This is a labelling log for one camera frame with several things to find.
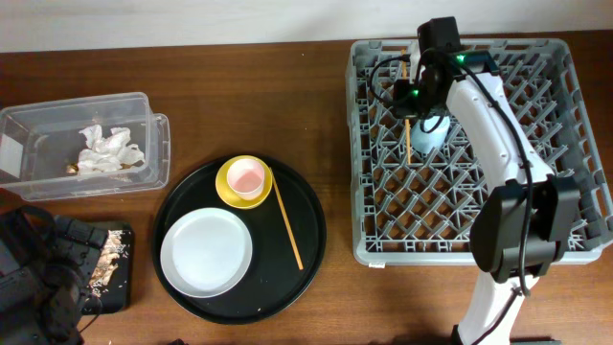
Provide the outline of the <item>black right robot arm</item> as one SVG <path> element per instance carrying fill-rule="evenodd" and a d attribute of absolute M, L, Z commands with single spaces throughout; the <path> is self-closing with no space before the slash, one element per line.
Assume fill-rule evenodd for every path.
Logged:
<path fill-rule="evenodd" d="M 461 124 L 484 173 L 488 198 L 469 230 L 480 269 L 454 344 L 508 344 L 523 301 L 568 248 L 578 183 L 558 177 L 514 116 L 501 72 L 487 51 L 428 48 L 399 56 L 410 79 L 395 95 L 425 120 L 437 107 Z"/>

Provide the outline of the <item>grey round plate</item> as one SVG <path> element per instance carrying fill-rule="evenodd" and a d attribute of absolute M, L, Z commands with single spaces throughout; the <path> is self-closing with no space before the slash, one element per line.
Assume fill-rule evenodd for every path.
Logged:
<path fill-rule="evenodd" d="M 174 289 L 205 299 L 239 283 L 252 255 L 249 229 L 238 216 L 219 208 L 202 208 L 170 227 L 161 245 L 160 264 Z"/>

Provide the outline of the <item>white napkin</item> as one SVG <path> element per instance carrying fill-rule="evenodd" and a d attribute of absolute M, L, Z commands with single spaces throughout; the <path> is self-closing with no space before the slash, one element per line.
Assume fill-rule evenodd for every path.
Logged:
<path fill-rule="evenodd" d="M 82 129 L 85 146 L 79 153 L 78 175 L 110 173 L 145 162 L 145 154 L 137 144 L 131 144 L 127 127 L 112 127 L 109 137 L 102 136 L 102 127 L 93 125 Z"/>

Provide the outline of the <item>food scraps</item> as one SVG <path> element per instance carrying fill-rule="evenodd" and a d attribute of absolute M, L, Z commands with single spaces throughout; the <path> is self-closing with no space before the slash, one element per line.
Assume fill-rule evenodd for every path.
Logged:
<path fill-rule="evenodd" d="M 91 293 L 96 297 L 101 297 L 103 292 L 108 292 L 107 286 L 114 271 L 119 268 L 119 260 L 127 257 L 125 253 L 127 245 L 122 243 L 123 236 L 123 230 L 108 231 L 102 254 L 89 281 Z"/>

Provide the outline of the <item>pink cup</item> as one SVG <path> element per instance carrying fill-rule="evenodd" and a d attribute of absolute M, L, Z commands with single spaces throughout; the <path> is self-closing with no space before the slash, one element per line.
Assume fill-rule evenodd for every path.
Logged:
<path fill-rule="evenodd" d="M 264 167 L 254 158 L 238 158 L 230 164 L 226 173 L 226 181 L 232 191 L 241 199 L 255 199 L 263 191 Z"/>

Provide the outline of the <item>light blue cup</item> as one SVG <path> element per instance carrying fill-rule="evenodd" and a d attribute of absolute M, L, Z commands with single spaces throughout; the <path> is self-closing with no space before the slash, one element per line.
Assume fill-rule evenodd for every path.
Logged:
<path fill-rule="evenodd" d="M 450 119 L 445 111 L 435 111 L 425 120 L 418 120 L 410 130 L 411 149 L 420 154 L 439 150 L 447 136 Z"/>

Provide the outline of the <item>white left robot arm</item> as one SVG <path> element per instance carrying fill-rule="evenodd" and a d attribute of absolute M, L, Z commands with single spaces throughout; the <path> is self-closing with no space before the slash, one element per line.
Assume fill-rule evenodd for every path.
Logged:
<path fill-rule="evenodd" d="M 1 342 L 82 344 L 78 323 L 108 231 L 32 205 L 1 216 Z"/>

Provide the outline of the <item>wooden chopstick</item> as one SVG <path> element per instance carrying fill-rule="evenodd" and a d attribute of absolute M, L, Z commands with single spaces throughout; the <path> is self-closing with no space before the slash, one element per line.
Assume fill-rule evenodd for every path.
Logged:
<path fill-rule="evenodd" d="M 285 207 L 284 207 L 284 201 L 283 201 L 282 195 L 281 195 L 280 190 L 279 190 L 279 186 L 278 186 L 278 183 L 277 183 L 277 180 L 276 180 L 276 176 L 273 173 L 271 168 L 269 168 L 269 170 L 270 170 L 270 174 L 271 174 L 271 178 L 272 178 L 272 186 L 273 186 L 273 189 L 275 191 L 275 195 L 276 195 L 279 207 L 280 207 L 280 211 L 281 211 L 281 214 L 282 214 L 282 217 L 283 217 L 283 220 L 284 220 L 284 226 L 286 228 L 286 232 L 287 232 L 287 235 L 288 235 L 291 247 L 292 247 L 292 251 L 293 251 L 293 254 L 294 254 L 294 257 L 295 257 L 295 260 L 296 260 L 296 264 L 298 266 L 298 269 L 302 271 L 302 270 L 304 270 L 304 264 L 303 264 L 303 261 L 302 261 L 302 258 L 301 258 L 298 246 L 297 246 L 295 238 L 294 238 L 293 230 L 291 228 L 291 224 L 289 222 L 289 218 L 287 216 L 287 212 L 286 212 Z"/>
<path fill-rule="evenodd" d="M 409 71 L 407 68 L 407 62 L 403 61 L 401 63 L 401 76 L 404 81 L 409 81 Z M 406 144 L 406 162 L 407 165 L 411 164 L 411 138 L 410 138 L 410 120 L 408 118 L 404 119 L 404 129 L 405 129 L 405 144 Z"/>

